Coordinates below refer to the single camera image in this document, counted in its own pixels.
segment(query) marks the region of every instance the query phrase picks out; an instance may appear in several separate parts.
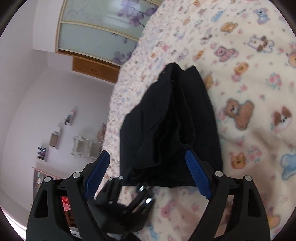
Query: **white shelf unit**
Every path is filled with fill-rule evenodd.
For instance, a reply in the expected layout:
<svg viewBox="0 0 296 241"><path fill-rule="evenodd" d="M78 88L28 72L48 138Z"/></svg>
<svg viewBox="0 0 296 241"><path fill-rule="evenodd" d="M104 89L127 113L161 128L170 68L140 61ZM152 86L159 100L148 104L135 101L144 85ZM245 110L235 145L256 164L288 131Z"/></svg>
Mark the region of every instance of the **white shelf unit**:
<svg viewBox="0 0 296 241"><path fill-rule="evenodd" d="M71 154L74 156L80 156L91 160L96 160L102 151L102 142L97 142L89 139L85 139L82 136L75 136L74 147Z"/></svg>

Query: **purple flower decal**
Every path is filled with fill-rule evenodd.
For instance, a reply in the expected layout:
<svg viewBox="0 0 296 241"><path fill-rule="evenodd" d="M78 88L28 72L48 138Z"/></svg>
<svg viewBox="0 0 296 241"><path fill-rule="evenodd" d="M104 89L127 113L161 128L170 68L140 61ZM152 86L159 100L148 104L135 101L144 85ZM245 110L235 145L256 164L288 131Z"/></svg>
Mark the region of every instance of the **purple flower decal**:
<svg viewBox="0 0 296 241"><path fill-rule="evenodd" d="M143 14L139 14L139 13L137 13L137 15L136 16L134 16L133 18L131 18L130 20L129 20L129 24L131 24L131 25L134 25L135 27L136 26L139 26L139 25L141 25L142 27L145 27L143 24L141 24L141 22L140 22L140 20L142 20L144 18L144 15Z"/></svg>
<svg viewBox="0 0 296 241"><path fill-rule="evenodd" d="M136 16L137 11L135 7L139 4L139 0L122 0L121 6L122 9L119 10L118 16L122 17L126 14L129 18L130 16Z"/></svg>
<svg viewBox="0 0 296 241"><path fill-rule="evenodd" d="M128 61L130 58L131 58L131 52L128 52L128 53L126 54L126 61Z"/></svg>
<svg viewBox="0 0 296 241"><path fill-rule="evenodd" d="M119 51L115 52L112 61L117 64L122 64L122 60L125 58L124 54L121 54Z"/></svg>
<svg viewBox="0 0 296 241"><path fill-rule="evenodd" d="M156 10L157 10L157 6L155 6L155 8L152 8L152 7L148 8L146 10L146 16L147 17L152 16L156 12Z"/></svg>

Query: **fleece blanket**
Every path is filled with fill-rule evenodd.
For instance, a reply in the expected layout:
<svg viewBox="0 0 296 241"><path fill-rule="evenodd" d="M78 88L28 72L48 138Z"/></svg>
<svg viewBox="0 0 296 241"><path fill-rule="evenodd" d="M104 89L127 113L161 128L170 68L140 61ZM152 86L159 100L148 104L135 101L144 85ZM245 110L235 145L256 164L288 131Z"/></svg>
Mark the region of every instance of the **fleece blanket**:
<svg viewBox="0 0 296 241"><path fill-rule="evenodd" d="M296 206L296 37L268 0L165 0L120 70L110 100L103 148L105 179L119 176L124 117L166 64L192 65L203 77L221 139L224 173L250 175L264 202L271 238ZM197 188L154 187L145 241L186 241L207 205ZM120 202L129 204L134 187ZM231 198L216 235L224 232Z"/></svg>

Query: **blue gripper pad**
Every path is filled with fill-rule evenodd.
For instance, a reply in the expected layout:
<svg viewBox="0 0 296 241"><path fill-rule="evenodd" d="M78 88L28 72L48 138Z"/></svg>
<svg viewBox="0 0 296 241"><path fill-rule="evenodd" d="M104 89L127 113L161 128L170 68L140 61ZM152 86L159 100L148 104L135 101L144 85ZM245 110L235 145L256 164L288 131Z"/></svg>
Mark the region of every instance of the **blue gripper pad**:
<svg viewBox="0 0 296 241"><path fill-rule="evenodd" d="M210 199L212 197L210 180L191 150L186 151L185 160L200 194Z"/></svg>
<svg viewBox="0 0 296 241"><path fill-rule="evenodd" d="M98 159L99 161L96 161L97 164L85 181L85 191L83 194L85 200L94 197L110 164L110 155L107 151L103 151Z"/></svg>

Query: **black cloth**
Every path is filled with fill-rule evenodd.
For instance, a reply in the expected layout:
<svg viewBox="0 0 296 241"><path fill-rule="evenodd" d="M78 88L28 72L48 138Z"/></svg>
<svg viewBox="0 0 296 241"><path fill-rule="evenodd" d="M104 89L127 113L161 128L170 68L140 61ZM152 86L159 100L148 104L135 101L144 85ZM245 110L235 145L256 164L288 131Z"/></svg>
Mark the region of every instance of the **black cloth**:
<svg viewBox="0 0 296 241"><path fill-rule="evenodd" d="M196 186L185 162L190 148L222 171L215 115L202 78L194 66L183 71L171 63L121 127L124 185Z"/></svg>

